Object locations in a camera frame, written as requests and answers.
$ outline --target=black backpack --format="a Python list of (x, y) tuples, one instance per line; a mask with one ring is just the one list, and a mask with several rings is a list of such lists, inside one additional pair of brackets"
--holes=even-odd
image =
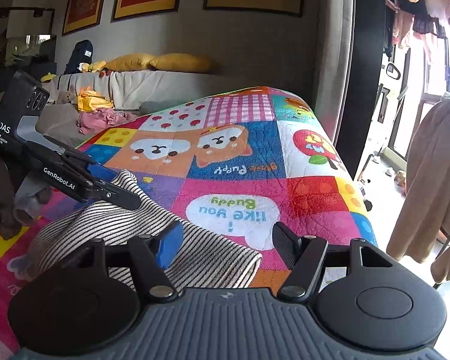
[(94, 46), (92, 45), (92, 42), (90, 42), (88, 39), (78, 42), (75, 45), (75, 48), (73, 49), (72, 55), (67, 63), (67, 66), (65, 67), (64, 74), (80, 73), (78, 66), (82, 62), (91, 64), (93, 53), (94, 53)]

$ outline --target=beige towel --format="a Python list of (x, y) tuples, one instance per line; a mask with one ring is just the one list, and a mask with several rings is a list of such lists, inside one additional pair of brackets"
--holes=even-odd
[[(387, 246), (396, 260), (429, 256), (440, 226), (450, 235), (450, 93), (425, 116), (410, 145), (407, 196)], [(450, 247), (432, 264), (436, 283), (450, 280)]]

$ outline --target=striped cloth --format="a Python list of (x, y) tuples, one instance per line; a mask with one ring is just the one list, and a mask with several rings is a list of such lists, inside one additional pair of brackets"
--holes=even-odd
[[(178, 291), (185, 287), (247, 287), (262, 260), (255, 250), (193, 225), (151, 200), (137, 185), (137, 178), (123, 170), (112, 181), (140, 196), (135, 211), (100, 201), (45, 226), (30, 245), (34, 275), (39, 275), (92, 238), (106, 245), (124, 244), (140, 234), (157, 235), (167, 225), (183, 224), (183, 243), (166, 274)], [(110, 277), (133, 287), (128, 268), (111, 268)]]
[(220, 96), (211, 100), (205, 127), (274, 120), (274, 117), (272, 102), (267, 94)]

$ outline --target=curtain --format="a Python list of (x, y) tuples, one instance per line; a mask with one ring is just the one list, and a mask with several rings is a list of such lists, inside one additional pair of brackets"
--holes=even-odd
[(355, 0), (320, 0), (322, 44), (317, 58), (315, 115), (336, 143), (347, 95), (353, 46)]

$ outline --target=patchwork blanket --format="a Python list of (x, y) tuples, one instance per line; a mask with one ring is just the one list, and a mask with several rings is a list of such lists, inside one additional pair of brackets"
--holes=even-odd
[[(277, 290), (288, 275), (272, 244), (278, 220), (331, 244), (356, 237), (376, 244), (358, 187), (313, 112), (289, 92), (255, 87), (193, 100), (109, 128), (80, 150), (132, 171), (173, 214), (259, 251), (254, 287)], [(0, 359), (17, 349), (6, 310), (30, 279), (28, 245), (44, 225), (81, 207), (55, 192), (34, 227), (0, 238)]]

